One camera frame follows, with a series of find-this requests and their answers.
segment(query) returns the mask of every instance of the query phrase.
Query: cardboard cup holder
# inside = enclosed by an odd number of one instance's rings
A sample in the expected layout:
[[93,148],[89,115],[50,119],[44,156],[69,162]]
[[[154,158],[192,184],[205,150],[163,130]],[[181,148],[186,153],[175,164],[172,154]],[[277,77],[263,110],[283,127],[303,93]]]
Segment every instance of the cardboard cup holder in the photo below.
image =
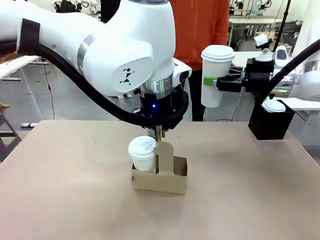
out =
[[159,141],[154,151],[157,154],[155,174],[136,170],[132,164],[131,180],[133,188],[185,194],[188,177],[187,159],[174,156],[174,147],[164,141]]

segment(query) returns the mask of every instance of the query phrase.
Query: logo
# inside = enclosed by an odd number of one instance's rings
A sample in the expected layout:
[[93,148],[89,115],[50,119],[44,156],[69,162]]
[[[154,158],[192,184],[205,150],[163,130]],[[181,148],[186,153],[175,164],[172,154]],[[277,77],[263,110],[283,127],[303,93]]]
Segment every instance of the logo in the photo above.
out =
[[122,72],[127,72],[126,73],[126,77],[125,77],[125,80],[124,81],[120,81],[120,83],[122,84],[122,83],[129,83],[129,85],[131,85],[131,82],[130,82],[130,80],[128,79],[128,77],[131,75],[131,74],[134,74],[135,73],[135,71],[131,71],[131,69],[130,68],[126,68],[126,69],[124,69]]

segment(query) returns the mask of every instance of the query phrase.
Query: green tape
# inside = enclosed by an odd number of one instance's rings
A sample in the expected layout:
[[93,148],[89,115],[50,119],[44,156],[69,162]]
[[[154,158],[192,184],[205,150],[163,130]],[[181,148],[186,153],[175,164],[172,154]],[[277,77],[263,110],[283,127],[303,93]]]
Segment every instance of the green tape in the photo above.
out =
[[203,85],[212,86],[214,82],[216,82],[217,80],[218,80],[217,77],[205,76],[203,79]]

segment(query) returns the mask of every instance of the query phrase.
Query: black container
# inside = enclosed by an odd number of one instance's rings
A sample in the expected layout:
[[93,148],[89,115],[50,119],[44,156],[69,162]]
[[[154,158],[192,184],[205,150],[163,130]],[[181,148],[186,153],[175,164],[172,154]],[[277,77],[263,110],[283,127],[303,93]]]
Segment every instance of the black container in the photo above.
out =
[[285,112],[267,112],[261,104],[254,104],[249,122],[249,128],[256,139],[284,139],[295,112],[283,101],[277,101],[285,106]]

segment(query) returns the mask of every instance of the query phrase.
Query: cardboard carrier handle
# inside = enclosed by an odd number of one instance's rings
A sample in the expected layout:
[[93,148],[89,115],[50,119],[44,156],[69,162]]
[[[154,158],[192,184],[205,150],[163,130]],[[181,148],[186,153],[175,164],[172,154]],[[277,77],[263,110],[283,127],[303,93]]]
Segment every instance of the cardboard carrier handle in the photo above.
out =
[[174,176],[174,147],[168,142],[159,141],[154,153],[158,155],[158,175]]

